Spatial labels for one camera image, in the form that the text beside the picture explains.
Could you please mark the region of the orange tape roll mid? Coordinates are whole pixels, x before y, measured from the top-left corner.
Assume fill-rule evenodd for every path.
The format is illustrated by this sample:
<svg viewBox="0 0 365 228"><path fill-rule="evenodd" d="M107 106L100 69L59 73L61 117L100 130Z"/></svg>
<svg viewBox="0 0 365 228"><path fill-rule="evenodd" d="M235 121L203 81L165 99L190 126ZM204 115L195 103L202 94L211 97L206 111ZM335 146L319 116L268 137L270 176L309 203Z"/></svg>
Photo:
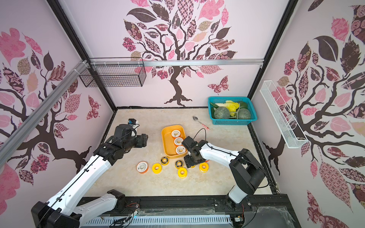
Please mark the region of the orange tape roll mid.
<svg viewBox="0 0 365 228"><path fill-rule="evenodd" d="M186 148L182 145L177 146L175 152L177 154L185 154L186 153Z"/></svg>

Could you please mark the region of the black yellow tape roll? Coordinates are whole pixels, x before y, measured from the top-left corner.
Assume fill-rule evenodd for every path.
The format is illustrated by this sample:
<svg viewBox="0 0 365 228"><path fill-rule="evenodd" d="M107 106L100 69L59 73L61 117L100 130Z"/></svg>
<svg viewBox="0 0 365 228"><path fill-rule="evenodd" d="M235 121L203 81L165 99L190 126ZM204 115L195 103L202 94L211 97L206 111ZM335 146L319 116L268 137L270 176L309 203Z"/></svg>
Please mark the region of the black yellow tape roll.
<svg viewBox="0 0 365 228"><path fill-rule="evenodd" d="M175 167L176 167L176 169L183 168L183 166L184 166L184 163L183 163L183 161L182 161L182 160L177 160L177 161L175 162Z"/></svg>
<svg viewBox="0 0 365 228"><path fill-rule="evenodd" d="M162 157L162 158L160 159L160 162L161 162L161 165L162 165L162 166L166 166L166 165L168 165L168 164L169 164L169 158L168 158L168 157L166 157L166 156L164 156L164 157Z"/></svg>

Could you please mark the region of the orange tape roll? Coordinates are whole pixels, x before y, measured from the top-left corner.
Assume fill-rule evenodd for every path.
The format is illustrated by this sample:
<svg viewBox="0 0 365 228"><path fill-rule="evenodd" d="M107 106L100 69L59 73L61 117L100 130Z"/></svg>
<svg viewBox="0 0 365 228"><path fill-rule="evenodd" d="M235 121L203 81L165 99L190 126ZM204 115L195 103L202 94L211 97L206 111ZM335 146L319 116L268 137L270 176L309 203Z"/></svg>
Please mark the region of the orange tape roll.
<svg viewBox="0 0 365 228"><path fill-rule="evenodd" d="M178 138L178 137L180 137L180 136L181 136L181 131L180 131L180 130L175 129L175 130L173 130L173 131L171 132L171 136L172 136L173 138Z"/></svg>
<svg viewBox="0 0 365 228"><path fill-rule="evenodd" d="M146 173L148 171L148 168L149 168L149 166L148 166L148 163L146 161L141 161L136 166L136 170L140 174Z"/></svg>
<svg viewBox="0 0 365 228"><path fill-rule="evenodd" d="M181 138L181 137L177 137L177 138L175 138L175 139L174 139L174 144L175 144L176 146L181 146L181 145L182 145L182 143L183 143L183 138Z"/></svg>

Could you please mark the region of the yellow plastic storage box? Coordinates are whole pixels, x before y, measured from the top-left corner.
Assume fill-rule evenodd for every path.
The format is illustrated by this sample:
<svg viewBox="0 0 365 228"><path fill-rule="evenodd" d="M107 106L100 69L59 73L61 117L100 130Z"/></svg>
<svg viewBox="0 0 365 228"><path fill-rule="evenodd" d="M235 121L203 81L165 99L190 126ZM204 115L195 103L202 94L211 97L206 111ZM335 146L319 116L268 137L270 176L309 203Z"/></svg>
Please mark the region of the yellow plastic storage box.
<svg viewBox="0 0 365 228"><path fill-rule="evenodd" d="M177 154L175 152L177 146L174 144L174 138L171 136L171 132L175 129L181 131L181 138L186 138L184 128L181 125L168 126L162 130L163 150L169 159L181 158L187 154L187 150L185 154Z"/></svg>

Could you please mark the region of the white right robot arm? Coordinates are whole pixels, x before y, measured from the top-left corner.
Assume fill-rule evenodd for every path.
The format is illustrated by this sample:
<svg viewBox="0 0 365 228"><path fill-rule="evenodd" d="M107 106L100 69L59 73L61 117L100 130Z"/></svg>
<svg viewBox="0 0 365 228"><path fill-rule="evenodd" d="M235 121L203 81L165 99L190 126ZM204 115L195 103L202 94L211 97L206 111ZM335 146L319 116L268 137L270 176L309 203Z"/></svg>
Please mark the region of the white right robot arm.
<svg viewBox="0 0 365 228"><path fill-rule="evenodd" d="M207 160L230 168L235 185L226 195L225 204L231 211L236 210L248 195L253 195L266 177L264 168L248 149L231 151L214 146L206 140L196 142L189 136L183 140L182 146L188 151L184 157L187 168Z"/></svg>

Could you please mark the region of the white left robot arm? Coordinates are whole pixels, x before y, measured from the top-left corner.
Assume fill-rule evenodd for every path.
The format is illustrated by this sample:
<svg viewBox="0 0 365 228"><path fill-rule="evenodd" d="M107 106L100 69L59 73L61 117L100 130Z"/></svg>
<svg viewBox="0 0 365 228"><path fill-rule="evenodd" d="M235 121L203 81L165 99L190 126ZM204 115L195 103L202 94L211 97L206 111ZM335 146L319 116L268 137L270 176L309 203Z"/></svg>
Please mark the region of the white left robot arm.
<svg viewBox="0 0 365 228"><path fill-rule="evenodd" d="M80 228L90 220L108 211L123 212L126 209L125 195L110 190L105 195L85 204L80 201L98 178L117 160L133 148L147 146L148 135L138 135L139 123L129 119L127 124L116 127L109 137L93 153L84 168L47 202L37 202L31 209L37 228Z"/></svg>

